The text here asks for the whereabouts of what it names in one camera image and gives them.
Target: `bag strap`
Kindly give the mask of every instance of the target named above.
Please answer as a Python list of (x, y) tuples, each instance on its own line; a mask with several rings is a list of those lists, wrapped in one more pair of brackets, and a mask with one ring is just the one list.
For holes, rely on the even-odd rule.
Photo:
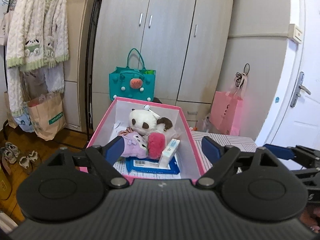
[(141, 74), (139, 71), (135, 71), (135, 70), (133, 70), (133, 69), (121, 71), (121, 72), (120, 72), (120, 77), (124, 78), (124, 75), (123, 75), (123, 74), (137, 74), (137, 75), (140, 76), (140, 79), (141, 79), (141, 80), (144, 80), (144, 75)]
[(232, 95), (232, 97), (234, 98), (238, 94), (239, 90), (241, 89), (240, 98), (241, 99), (244, 98), (245, 91), (247, 90), (248, 77), (245, 73), (242, 73), (241, 75), (242, 75), (242, 77), (240, 80), (239, 87), (236, 87), (236, 85), (235, 85), (235, 82), (237, 80), (237, 77), (235, 77), (234, 83), (231, 85), (229, 91), (226, 93), (226, 96)]
[(133, 50), (137, 51), (138, 54), (139, 54), (139, 60), (141, 59), (141, 61), (142, 61), (142, 69), (146, 69), (145, 66), (144, 66), (143, 58), (142, 58), (140, 52), (139, 52), (136, 48), (133, 48), (133, 49), (130, 50), (130, 52), (129, 52), (129, 54), (128, 54), (128, 58), (127, 58), (127, 66), (126, 66), (126, 68), (130, 68), (130, 67), (129, 67), (129, 57), (130, 57), (130, 54), (131, 54), (131, 52), (132, 52)]

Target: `door handle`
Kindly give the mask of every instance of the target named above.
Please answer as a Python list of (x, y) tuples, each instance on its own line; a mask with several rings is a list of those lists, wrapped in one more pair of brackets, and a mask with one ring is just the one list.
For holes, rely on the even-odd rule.
[(197, 28), (198, 28), (198, 25), (196, 24), (195, 34), (193, 35), (194, 37), (197, 35)]
[(140, 15), (139, 27), (141, 26), (142, 16), (143, 16), (143, 13), (141, 13), (141, 15)]
[(308, 95), (311, 95), (311, 92), (309, 91), (309, 89), (307, 89), (305, 86), (302, 85), (303, 79), (304, 79), (304, 73), (301, 71), (298, 77), (297, 85), (294, 90), (291, 103), (290, 103), (290, 107), (292, 108), (296, 106), (298, 98), (301, 97), (301, 94), (300, 94), (301, 90), (305, 91)]
[(151, 23), (152, 23), (152, 15), (150, 16), (149, 29), (150, 29), (150, 27), (151, 27)]
[(305, 91), (309, 96), (311, 95), (311, 92), (309, 89), (307, 89), (305, 86), (299, 85), (299, 88)]

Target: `pink pom-pom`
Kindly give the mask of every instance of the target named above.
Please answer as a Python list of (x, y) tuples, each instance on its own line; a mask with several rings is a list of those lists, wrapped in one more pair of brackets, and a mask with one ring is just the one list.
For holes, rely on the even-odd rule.
[(148, 157), (157, 160), (161, 157), (162, 151), (165, 149), (165, 136), (162, 133), (153, 132), (148, 138)]

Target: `screw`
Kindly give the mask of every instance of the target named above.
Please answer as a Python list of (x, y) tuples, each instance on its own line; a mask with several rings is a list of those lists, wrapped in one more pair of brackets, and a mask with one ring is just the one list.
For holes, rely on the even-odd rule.
[(198, 183), (201, 186), (212, 186), (214, 184), (214, 179), (203, 177), (198, 180)]
[(111, 180), (111, 184), (113, 186), (117, 186), (117, 187), (122, 187), (124, 186), (125, 184), (127, 184), (127, 180), (124, 179), (124, 178), (113, 178)]

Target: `wardrobe door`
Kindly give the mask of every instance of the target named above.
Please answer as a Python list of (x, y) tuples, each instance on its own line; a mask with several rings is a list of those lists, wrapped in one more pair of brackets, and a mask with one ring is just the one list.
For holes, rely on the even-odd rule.
[(156, 70), (155, 97), (177, 99), (196, 0), (150, 0), (141, 53)]
[[(127, 65), (132, 48), (141, 47), (149, 0), (102, 0), (94, 47), (92, 91), (109, 93), (109, 73)], [(137, 68), (139, 58), (129, 66)]]
[(233, 0), (197, 0), (179, 101), (211, 103), (227, 44)]

